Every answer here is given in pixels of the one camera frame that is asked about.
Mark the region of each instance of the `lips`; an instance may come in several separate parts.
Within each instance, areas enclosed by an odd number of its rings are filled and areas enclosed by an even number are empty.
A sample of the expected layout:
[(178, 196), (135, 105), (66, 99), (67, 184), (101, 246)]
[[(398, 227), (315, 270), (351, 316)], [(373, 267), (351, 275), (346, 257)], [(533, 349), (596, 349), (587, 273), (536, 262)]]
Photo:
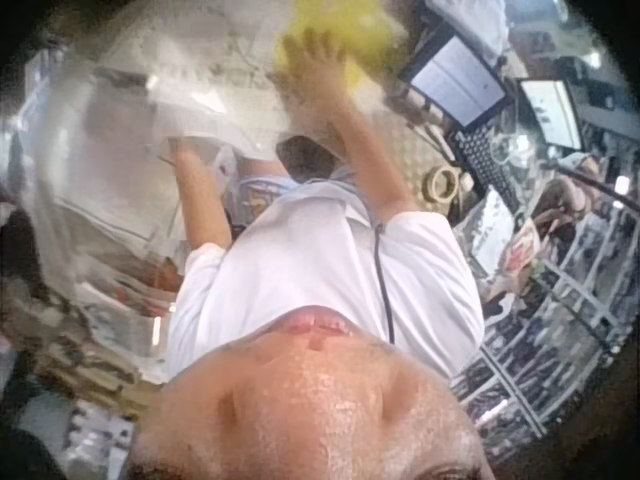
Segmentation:
[(354, 328), (342, 316), (325, 307), (304, 307), (276, 321), (272, 331), (289, 335), (317, 333), (325, 336), (351, 336)]

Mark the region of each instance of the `blue shorts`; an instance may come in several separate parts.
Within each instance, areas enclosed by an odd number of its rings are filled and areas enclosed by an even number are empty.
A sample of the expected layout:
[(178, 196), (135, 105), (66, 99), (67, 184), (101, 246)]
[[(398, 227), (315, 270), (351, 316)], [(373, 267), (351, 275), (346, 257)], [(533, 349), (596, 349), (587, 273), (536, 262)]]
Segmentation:
[[(347, 167), (337, 169), (330, 180), (344, 184), (355, 193), (354, 174)], [(235, 192), (225, 196), (224, 206), (234, 225), (249, 226), (276, 199), (295, 190), (301, 184), (288, 177), (261, 175), (242, 179)]]

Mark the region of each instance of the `shelf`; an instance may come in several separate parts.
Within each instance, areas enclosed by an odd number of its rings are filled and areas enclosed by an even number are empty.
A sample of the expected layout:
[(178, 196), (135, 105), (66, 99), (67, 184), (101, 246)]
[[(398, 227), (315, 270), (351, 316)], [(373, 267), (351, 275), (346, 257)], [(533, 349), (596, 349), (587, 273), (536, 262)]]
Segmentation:
[(573, 383), (568, 388), (566, 388), (564, 392), (562, 392), (562, 394), (540, 414), (540, 419), (543, 422), (547, 421), (549, 416), (558, 408), (560, 408), (567, 398), (569, 398), (573, 393), (576, 392), (576, 390), (580, 387), (580, 384), (587, 381), (591, 373), (593, 373), (593, 371), (598, 366), (601, 355), (602, 352), (598, 350), (593, 358), (589, 360), (589, 363), (585, 365), (585, 367), (582, 369), (582, 372), (580, 372), (580, 375), (578, 375)]
[(522, 413), (527, 420), (527, 423), (529, 423), (529, 425), (535, 432), (536, 436), (542, 438), (547, 433), (547, 429), (544, 427), (544, 425), (542, 425), (542, 422), (540, 422), (540, 419), (536, 415), (531, 405), (529, 405), (527, 399), (524, 398), (520, 389), (513, 384), (511, 376), (502, 370), (502, 366), (500, 365), (500, 363), (484, 346), (480, 347), (480, 352), (482, 353), (487, 366), (491, 370), (493, 370), (494, 374), (497, 377), (502, 379), (502, 385), (504, 386), (504, 388), (509, 392), (512, 398), (520, 404)]
[(560, 280), (566, 282), (570, 287), (580, 293), (586, 300), (588, 300), (594, 307), (596, 307), (596, 310), (598, 310), (598, 314), (605, 317), (614, 328), (618, 327), (618, 319), (614, 317), (613, 314), (609, 311), (609, 308), (596, 297), (594, 297), (590, 291), (585, 290), (584, 285), (578, 283), (566, 272), (560, 270), (557, 265), (552, 264), (548, 260), (543, 259), (542, 263), (547, 269), (558, 275), (560, 277)]
[(635, 250), (638, 248), (639, 239), (640, 239), (640, 222), (637, 222), (636, 228), (633, 231), (633, 237), (631, 237), (631, 243), (630, 243), (629, 251), (627, 252), (627, 258), (625, 259), (622, 265), (622, 268), (620, 269), (621, 272), (623, 273), (616, 277), (616, 280), (613, 284), (613, 288), (609, 293), (609, 298), (605, 301), (605, 305), (607, 306), (607, 308), (611, 306), (611, 303), (613, 302), (613, 299), (615, 298), (616, 293), (620, 289), (620, 284), (626, 278), (626, 273), (627, 273), (627, 270), (629, 269), (629, 266), (633, 264)]
[(480, 395), (483, 392), (486, 392), (487, 390), (489, 390), (491, 387), (493, 387), (496, 382), (498, 381), (498, 377), (493, 376), (491, 377), (489, 380), (487, 380), (486, 382), (484, 382), (482, 385), (480, 385), (478, 388), (476, 388), (473, 392), (471, 392), (469, 395), (467, 395), (465, 398), (463, 398), (462, 400), (460, 400), (460, 404), (463, 407), (466, 407), (471, 401), (473, 401), (478, 395)]

